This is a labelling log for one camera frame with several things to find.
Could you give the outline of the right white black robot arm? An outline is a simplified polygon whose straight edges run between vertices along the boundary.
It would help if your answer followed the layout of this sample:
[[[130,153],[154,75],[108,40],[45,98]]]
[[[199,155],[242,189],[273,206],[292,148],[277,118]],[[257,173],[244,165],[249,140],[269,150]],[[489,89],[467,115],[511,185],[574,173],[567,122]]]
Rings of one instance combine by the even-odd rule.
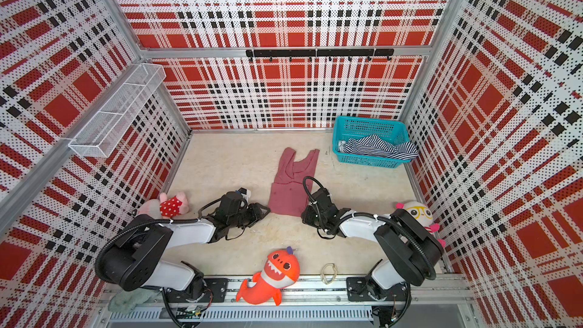
[[[363,278],[349,286],[349,299],[385,301],[398,291],[410,295],[411,287],[435,280],[435,267],[444,253],[441,241],[402,208],[392,214],[371,214],[339,209],[329,191],[314,177],[302,181],[308,206],[302,223],[317,229],[325,240],[361,238],[376,242],[386,258],[377,262]]]

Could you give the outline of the maroon tank top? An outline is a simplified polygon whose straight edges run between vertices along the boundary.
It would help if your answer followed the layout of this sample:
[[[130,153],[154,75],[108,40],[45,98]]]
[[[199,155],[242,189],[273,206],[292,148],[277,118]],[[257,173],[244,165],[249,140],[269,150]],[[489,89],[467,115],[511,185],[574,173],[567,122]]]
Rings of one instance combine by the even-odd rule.
[[[303,180],[306,176],[314,177],[319,153],[319,150],[311,150],[304,159],[295,161],[296,151],[285,148],[271,185],[268,207],[272,213],[292,217],[302,215],[308,206]]]

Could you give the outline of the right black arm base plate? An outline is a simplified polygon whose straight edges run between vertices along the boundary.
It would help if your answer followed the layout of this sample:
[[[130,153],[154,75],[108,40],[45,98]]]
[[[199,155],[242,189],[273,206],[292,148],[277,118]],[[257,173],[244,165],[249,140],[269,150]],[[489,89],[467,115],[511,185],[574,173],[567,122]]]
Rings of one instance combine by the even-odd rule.
[[[348,277],[346,288],[350,302],[405,302],[408,297],[405,285],[384,289],[367,276]]]

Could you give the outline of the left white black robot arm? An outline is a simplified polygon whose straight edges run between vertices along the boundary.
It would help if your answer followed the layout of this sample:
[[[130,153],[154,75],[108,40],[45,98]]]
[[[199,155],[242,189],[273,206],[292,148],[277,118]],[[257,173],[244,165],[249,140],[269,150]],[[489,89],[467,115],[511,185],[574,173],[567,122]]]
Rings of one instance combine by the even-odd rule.
[[[231,229],[245,231],[263,220],[270,208],[250,203],[250,195],[245,188],[229,191],[200,208],[194,219],[136,216],[98,253],[97,277],[126,292],[152,288],[181,293],[185,300],[202,298],[212,292],[204,274],[185,261],[173,263],[163,255],[174,247],[227,239]]]

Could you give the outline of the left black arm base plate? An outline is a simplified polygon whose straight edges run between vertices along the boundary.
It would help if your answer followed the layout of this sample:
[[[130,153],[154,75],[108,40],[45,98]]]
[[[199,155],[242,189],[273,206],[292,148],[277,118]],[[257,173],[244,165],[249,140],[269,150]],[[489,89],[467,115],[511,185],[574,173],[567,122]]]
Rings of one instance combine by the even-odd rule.
[[[221,303],[225,300],[228,283],[226,278],[197,278],[185,290],[167,289],[165,296],[169,303]]]

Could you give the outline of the striped black white tank top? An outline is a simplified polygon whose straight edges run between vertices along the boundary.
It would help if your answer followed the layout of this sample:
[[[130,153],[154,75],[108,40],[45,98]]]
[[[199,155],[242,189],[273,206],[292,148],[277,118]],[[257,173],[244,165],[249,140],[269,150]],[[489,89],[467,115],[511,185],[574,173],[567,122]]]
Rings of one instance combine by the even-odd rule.
[[[373,156],[403,161],[418,157],[418,149],[413,143],[405,142],[394,145],[384,141],[378,135],[370,135],[359,139],[350,138],[347,141],[340,141],[338,146],[342,153],[358,156]]]

